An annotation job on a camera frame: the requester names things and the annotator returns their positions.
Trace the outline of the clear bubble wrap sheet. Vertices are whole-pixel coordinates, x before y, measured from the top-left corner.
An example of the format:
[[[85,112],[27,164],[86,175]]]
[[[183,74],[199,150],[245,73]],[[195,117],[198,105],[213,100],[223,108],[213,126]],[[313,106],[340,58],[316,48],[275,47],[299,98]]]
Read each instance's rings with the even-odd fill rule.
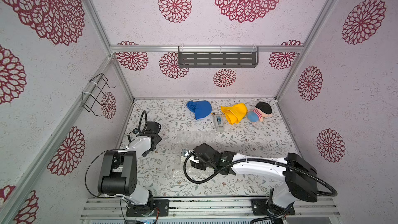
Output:
[[[176,179],[179,178],[189,183],[183,173],[183,163],[186,158],[181,156],[182,150],[193,150],[197,146],[206,143],[214,150],[222,152],[227,150],[226,142],[222,138],[223,134],[206,130],[179,131],[171,136],[170,144],[174,145],[173,149],[170,148],[170,151],[173,152],[172,162],[170,162],[170,165],[173,165],[172,175],[175,176]]]

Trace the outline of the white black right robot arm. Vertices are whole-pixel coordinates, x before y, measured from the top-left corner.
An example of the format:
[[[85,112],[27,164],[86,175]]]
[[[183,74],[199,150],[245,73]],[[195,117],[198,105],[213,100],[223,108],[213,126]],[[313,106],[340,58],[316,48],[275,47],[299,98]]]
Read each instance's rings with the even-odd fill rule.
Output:
[[[297,200],[317,202],[317,182],[310,176],[287,169],[284,165],[303,170],[309,175],[316,176],[316,169],[296,153],[288,153],[285,158],[250,157],[233,151],[218,152],[206,143],[194,148],[183,149],[181,156],[188,160],[193,168],[205,171],[212,168],[222,175],[256,175],[268,177],[282,184],[271,190],[269,205],[286,208]]]

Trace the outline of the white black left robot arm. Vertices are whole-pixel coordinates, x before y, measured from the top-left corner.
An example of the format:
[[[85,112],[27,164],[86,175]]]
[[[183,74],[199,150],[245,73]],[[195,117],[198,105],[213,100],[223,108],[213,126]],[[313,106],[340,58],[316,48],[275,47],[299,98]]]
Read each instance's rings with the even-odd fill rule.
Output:
[[[161,125],[150,121],[136,138],[129,142],[126,149],[107,150],[99,173],[97,190],[100,194],[121,197],[133,206],[152,211],[153,194],[138,183],[137,160],[146,157],[162,138],[159,136]]]

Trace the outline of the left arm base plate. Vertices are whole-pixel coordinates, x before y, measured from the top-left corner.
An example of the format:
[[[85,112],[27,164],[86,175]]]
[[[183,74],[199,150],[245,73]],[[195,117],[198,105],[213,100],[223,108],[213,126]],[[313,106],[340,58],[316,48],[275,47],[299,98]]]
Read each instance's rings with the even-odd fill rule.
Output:
[[[128,204],[126,217],[166,217],[169,215],[169,200],[149,200],[145,205]]]

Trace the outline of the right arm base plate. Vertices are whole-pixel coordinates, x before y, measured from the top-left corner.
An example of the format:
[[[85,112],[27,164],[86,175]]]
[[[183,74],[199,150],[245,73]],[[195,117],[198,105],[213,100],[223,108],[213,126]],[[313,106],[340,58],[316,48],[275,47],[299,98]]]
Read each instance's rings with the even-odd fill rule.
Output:
[[[255,216],[273,216],[284,210],[284,208],[272,205],[268,198],[251,199],[251,207]]]

